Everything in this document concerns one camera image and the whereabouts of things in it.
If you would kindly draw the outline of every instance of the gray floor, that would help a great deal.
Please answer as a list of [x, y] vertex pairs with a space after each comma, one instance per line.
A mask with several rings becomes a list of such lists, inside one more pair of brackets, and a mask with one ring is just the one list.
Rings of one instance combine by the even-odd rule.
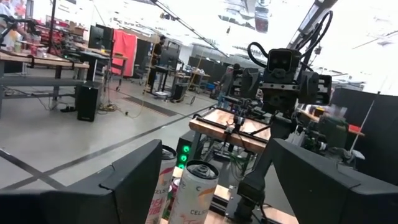
[[[29, 70], [29, 75], [52, 76], [53, 70]], [[64, 71], [62, 77], [71, 77]], [[76, 113], [49, 111], [49, 99], [4, 100], [0, 119], [0, 189], [54, 189], [68, 186], [102, 169], [152, 139], [175, 147], [178, 138], [189, 130], [188, 122], [197, 113], [216, 102], [200, 94], [192, 105], [190, 96], [182, 103], [168, 103], [143, 95], [143, 86], [123, 82], [121, 91], [109, 92], [120, 111], [99, 114], [94, 123], [78, 121]], [[51, 88], [19, 88], [23, 91], [49, 91]], [[71, 88], [62, 88], [71, 92]], [[176, 112], [167, 117], [123, 100], [134, 96]], [[65, 104], [74, 99], [64, 97]], [[3, 159], [13, 158], [13, 163]], [[267, 202], [292, 213], [274, 169], [267, 177]]]

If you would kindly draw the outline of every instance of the red panel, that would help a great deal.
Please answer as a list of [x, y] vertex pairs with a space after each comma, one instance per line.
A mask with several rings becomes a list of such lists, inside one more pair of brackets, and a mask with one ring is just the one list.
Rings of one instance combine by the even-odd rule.
[[[115, 40], [113, 52], [121, 53], [127, 57], [126, 68], [124, 70], [124, 76], [130, 77], [132, 75], [132, 65], [136, 59], [137, 52], [137, 36], [133, 34], [127, 34], [122, 30], [114, 30], [113, 39]], [[123, 60], [113, 59], [113, 63], [116, 65], [122, 65]], [[120, 75], [120, 70], [112, 68], [112, 72]]]

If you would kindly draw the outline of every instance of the green led light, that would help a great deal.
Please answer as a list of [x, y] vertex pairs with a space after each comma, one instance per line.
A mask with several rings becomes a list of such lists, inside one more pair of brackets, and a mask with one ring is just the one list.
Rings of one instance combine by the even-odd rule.
[[187, 161], [187, 156], [186, 156], [186, 155], [180, 156], [180, 160], [181, 160], [182, 162]]
[[183, 152], [189, 152], [190, 151], [190, 147], [189, 146], [184, 146], [184, 147], [182, 147], [182, 151]]

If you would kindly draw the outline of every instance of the person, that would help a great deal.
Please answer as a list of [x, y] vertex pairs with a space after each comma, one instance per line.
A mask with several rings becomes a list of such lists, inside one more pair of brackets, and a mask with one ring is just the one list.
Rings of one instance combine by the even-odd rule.
[[224, 109], [228, 108], [228, 102], [224, 100], [224, 96], [228, 95], [229, 89], [231, 88], [234, 78], [233, 74], [234, 71], [237, 71], [241, 68], [240, 64], [236, 63], [234, 64], [234, 67], [232, 70], [227, 71], [220, 80], [220, 84], [218, 85], [218, 88], [220, 89], [220, 93], [218, 95], [218, 103], [217, 107], [223, 107]]
[[149, 76], [148, 76], [148, 85], [150, 86], [151, 92], [154, 87], [155, 77], [156, 77], [156, 69], [152, 68], [152, 67], [159, 64], [160, 56], [162, 55], [162, 46], [164, 45], [165, 41], [166, 41], [166, 37], [164, 35], [162, 35], [160, 37], [159, 43], [155, 44], [155, 47], [154, 47], [152, 61], [150, 62], [151, 68], [150, 68], [150, 72], [149, 72]]
[[[5, 1], [5, 0], [0, 0], [0, 14], [4, 14], [6, 16], [12, 16], [14, 17], [14, 13], [12, 10], [12, 5], [10, 4], [9, 1]], [[7, 28], [7, 23], [3, 18], [0, 18], [0, 33], [2, 33], [5, 29]], [[21, 26], [18, 26], [18, 28], [16, 29], [16, 31], [26, 37], [27, 33], [23, 30], [23, 28]], [[4, 44], [6, 47], [13, 47], [16, 41], [16, 35], [13, 34], [13, 31], [10, 31], [5, 37], [4, 40], [2, 42], [2, 44]]]

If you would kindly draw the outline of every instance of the white can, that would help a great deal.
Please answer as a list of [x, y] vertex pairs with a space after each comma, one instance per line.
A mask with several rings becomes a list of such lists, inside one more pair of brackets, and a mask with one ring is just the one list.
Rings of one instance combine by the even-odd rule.
[[207, 162], [187, 162], [169, 224], [204, 224], [217, 187], [218, 175], [218, 170]]
[[145, 224], [160, 223], [176, 163], [177, 152], [171, 147], [163, 146], [162, 164], [160, 165], [159, 179], [157, 180], [155, 194], [150, 203]]

